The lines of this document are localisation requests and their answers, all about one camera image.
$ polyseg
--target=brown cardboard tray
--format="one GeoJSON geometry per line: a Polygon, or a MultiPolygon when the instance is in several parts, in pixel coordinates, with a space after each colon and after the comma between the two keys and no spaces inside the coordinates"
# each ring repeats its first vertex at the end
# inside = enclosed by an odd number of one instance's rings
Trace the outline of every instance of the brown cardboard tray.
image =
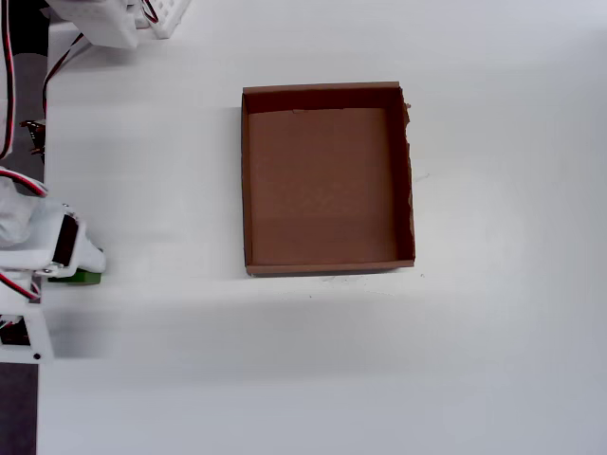
{"type": "Polygon", "coordinates": [[[245,88],[247,272],[412,266],[408,122],[398,82],[245,88]]]}

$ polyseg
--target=dark floor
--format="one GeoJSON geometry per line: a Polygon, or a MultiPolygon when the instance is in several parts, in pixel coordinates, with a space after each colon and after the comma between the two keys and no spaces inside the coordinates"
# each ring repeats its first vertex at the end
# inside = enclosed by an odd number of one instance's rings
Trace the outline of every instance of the dark floor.
{"type": "MultiPolygon", "coordinates": [[[[44,115],[42,84],[46,74],[48,21],[39,10],[44,2],[9,3],[17,112],[12,154],[1,164],[44,180],[42,159],[30,154],[33,144],[28,129],[20,127],[19,122],[44,115]]],[[[0,396],[0,455],[35,454],[38,366],[0,363],[0,396]]]]}

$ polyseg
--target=white table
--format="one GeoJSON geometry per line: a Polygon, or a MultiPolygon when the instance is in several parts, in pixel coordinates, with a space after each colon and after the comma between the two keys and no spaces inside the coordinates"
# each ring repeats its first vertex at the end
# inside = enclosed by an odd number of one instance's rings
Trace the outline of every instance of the white table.
{"type": "Polygon", "coordinates": [[[46,182],[109,270],[45,286],[40,455],[604,453],[607,8],[556,3],[206,0],[69,63],[46,182]],[[416,267],[248,278],[242,87],[391,80],[416,267]]]}

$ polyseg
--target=black wire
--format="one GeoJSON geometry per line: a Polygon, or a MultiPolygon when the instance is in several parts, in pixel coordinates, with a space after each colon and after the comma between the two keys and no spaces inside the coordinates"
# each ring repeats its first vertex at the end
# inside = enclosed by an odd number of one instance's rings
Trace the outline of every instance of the black wire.
{"type": "Polygon", "coordinates": [[[150,10],[150,12],[148,12],[145,10],[145,8],[143,8],[143,14],[145,15],[145,17],[148,18],[148,21],[150,21],[152,24],[157,24],[158,15],[154,11],[154,7],[150,3],[150,0],[141,0],[141,3],[144,5],[144,7],[148,7],[148,9],[150,10]]]}
{"type": "Polygon", "coordinates": [[[67,58],[67,55],[69,55],[69,52],[72,50],[72,46],[74,46],[76,43],[78,43],[82,38],[84,37],[83,34],[79,34],[76,39],[72,42],[72,44],[69,46],[69,49],[67,50],[67,52],[62,56],[61,59],[59,59],[57,61],[57,63],[55,63],[53,65],[53,67],[51,68],[50,71],[48,71],[48,75],[45,78],[45,83],[42,86],[42,108],[45,111],[46,114],[46,86],[48,85],[48,82],[50,81],[50,78],[52,78],[55,73],[57,71],[59,71],[59,68],[61,67],[62,64],[64,64],[65,59],[67,58]]]}

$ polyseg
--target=cable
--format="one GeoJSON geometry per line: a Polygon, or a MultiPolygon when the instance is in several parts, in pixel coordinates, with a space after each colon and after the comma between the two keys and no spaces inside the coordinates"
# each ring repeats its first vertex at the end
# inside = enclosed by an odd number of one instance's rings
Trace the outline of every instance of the cable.
{"type": "Polygon", "coordinates": [[[67,58],[67,56],[71,52],[72,47],[76,43],[78,43],[83,37],[84,37],[84,35],[81,34],[81,33],[76,37],[76,39],[73,41],[73,43],[71,45],[69,45],[69,49],[64,54],[64,56],[61,59],[59,59],[57,61],[57,63],[55,63],[53,65],[53,67],[50,69],[50,71],[48,71],[48,74],[46,75],[45,83],[42,86],[42,108],[45,111],[45,115],[46,115],[46,86],[48,85],[48,82],[50,81],[50,78],[52,78],[55,75],[55,73],[57,73],[57,71],[59,71],[59,68],[61,68],[61,65],[64,63],[65,59],[67,58]]]}
{"type": "Polygon", "coordinates": [[[154,11],[154,7],[150,3],[150,0],[141,0],[141,9],[143,10],[143,15],[147,17],[148,21],[150,21],[152,24],[158,23],[158,15],[154,11]]]}
{"type": "Polygon", "coordinates": [[[31,290],[28,291],[25,287],[20,286],[2,272],[0,272],[0,282],[4,283],[17,294],[21,294],[26,299],[35,300],[40,298],[40,288],[35,282],[31,283],[31,290]]]}
{"type": "Polygon", "coordinates": [[[20,183],[39,197],[46,197],[48,195],[48,189],[43,183],[34,180],[27,175],[23,175],[22,173],[16,173],[15,171],[0,167],[0,177],[6,177],[13,182],[20,183]]]}
{"type": "Polygon", "coordinates": [[[5,158],[9,154],[10,144],[12,143],[12,124],[15,115],[14,65],[12,62],[9,31],[9,0],[2,0],[2,48],[4,50],[4,63],[7,68],[7,124],[0,159],[5,158]]]}

